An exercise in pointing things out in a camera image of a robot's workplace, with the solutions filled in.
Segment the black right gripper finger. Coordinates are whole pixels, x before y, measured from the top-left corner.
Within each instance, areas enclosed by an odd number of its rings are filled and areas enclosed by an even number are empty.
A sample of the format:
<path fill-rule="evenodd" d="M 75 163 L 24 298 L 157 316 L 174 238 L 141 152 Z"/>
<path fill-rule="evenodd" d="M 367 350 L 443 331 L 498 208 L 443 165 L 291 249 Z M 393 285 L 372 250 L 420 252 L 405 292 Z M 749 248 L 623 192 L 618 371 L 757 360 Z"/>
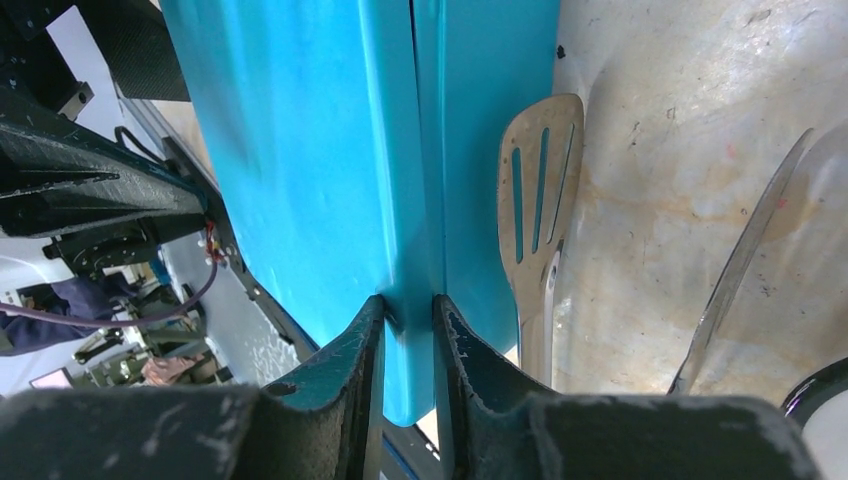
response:
<path fill-rule="evenodd" d="M 190 95 L 161 10 L 148 0 L 75 3 L 122 94 L 188 102 Z"/>
<path fill-rule="evenodd" d="M 2 236 L 44 238 L 200 215 L 206 205 L 198 188 L 160 165 L 2 89 Z"/>
<path fill-rule="evenodd" d="M 43 389 L 1 404 L 5 479 L 375 479 L 384 320 L 347 329 L 265 387 Z"/>
<path fill-rule="evenodd" d="M 817 479 L 798 427 L 750 397 L 564 395 L 432 303 L 449 479 Z"/>

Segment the teal box lid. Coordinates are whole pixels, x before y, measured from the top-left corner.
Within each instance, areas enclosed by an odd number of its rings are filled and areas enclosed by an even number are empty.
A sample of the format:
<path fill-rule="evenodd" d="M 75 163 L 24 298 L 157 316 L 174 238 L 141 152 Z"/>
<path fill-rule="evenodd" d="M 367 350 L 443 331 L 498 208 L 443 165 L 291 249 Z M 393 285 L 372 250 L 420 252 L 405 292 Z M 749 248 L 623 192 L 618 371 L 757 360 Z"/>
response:
<path fill-rule="evenodd" d="M 435 402 L 428 232 L 406 1 L 165 1 L 241 255 L 318 344 L 389 306 L 385 417 Z"/>

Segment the metal tongs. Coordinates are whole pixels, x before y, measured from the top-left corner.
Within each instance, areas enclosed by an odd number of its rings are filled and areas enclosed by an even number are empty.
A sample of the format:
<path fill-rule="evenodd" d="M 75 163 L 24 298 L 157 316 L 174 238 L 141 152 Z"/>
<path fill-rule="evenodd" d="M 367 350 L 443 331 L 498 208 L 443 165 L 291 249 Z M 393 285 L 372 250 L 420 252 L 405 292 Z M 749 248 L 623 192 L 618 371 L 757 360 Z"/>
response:
<path fill-rule="evenodd" d="M 780 404 L 847 355 L 838 95 L 593 96 L 506 131 L 497 220 L 520 362 L 565 394 Z"/>

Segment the teal chocolate box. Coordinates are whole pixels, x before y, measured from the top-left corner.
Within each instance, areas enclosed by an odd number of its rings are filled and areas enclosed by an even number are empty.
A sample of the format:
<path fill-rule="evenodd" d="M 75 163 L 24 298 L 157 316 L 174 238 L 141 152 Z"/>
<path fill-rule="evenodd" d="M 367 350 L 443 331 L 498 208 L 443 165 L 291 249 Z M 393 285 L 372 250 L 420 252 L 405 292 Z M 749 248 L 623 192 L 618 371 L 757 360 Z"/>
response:
<path fill-rule="evenodd" d="M 411 5 L 435 289 L 502 352 L 517 342 L 497 236 L 502 135 L 552 90 L 556 1 Z"/>

